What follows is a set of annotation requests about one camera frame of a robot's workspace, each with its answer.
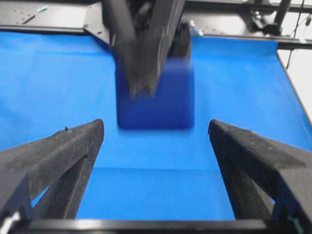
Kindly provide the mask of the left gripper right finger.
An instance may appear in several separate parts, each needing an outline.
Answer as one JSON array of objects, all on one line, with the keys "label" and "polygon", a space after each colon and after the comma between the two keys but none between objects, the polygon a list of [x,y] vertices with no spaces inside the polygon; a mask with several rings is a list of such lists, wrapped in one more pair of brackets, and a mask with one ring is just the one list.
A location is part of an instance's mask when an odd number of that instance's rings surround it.
[{"label": "left gripper right finger", "polygon": [[238,219],[312,219],[312,154],[214,119],[209,139]]}]

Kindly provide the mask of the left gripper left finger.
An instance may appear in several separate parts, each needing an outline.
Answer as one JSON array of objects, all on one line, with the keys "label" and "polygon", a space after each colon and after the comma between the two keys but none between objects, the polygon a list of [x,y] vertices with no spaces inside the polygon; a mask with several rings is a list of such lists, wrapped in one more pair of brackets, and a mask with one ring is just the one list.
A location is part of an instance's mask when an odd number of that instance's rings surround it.
[{"label": "left gripper left finger", "polygon": [[96,119],[1,151],[1,218],[75,218],[103,140]]}]

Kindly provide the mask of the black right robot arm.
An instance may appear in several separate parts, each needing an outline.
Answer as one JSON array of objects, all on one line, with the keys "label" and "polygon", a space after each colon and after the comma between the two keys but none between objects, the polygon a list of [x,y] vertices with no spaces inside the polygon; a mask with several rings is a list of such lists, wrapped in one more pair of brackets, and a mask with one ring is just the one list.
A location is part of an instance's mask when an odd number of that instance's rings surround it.
[{"label": "black right robot arm", "polygon": [[154,95],[167,58],[190,59],[184,0],[103,0],[102,22],[131,97]]}]

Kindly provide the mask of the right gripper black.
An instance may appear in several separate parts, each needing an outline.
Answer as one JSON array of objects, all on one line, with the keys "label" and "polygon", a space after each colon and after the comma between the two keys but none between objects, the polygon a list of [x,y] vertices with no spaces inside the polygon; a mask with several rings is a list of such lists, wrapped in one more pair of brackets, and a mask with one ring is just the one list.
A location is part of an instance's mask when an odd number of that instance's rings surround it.
[{"label": "right gripper black", "polygon": [[[122,68],[129,96],[154,95],[185,6],[184,0],[103,0],[102,21],[110,48]],[[137,41],[136,32],[144,31]]]}]

